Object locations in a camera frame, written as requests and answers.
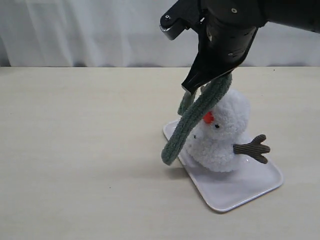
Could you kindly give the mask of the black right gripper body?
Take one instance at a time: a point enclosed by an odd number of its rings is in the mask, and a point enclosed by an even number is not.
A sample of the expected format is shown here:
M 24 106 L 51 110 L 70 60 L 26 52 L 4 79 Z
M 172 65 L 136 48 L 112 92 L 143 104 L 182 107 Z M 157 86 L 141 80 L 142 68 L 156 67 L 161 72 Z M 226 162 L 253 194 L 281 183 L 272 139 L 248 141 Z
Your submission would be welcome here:
M 206 63 L 240 65 L 266 24 L 262 0 L 201 0 L 198 54 Z

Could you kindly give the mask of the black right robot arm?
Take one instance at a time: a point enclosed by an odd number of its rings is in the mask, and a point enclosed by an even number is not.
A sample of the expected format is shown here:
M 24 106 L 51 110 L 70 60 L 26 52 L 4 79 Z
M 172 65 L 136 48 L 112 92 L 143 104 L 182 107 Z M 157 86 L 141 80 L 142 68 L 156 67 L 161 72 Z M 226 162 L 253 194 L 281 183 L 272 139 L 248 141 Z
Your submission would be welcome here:
M 190 94 L 242 64 L 268 22 L 320 31 L 318 0 L 203 0 L 201 12 L 198 53 L 181 84 Z

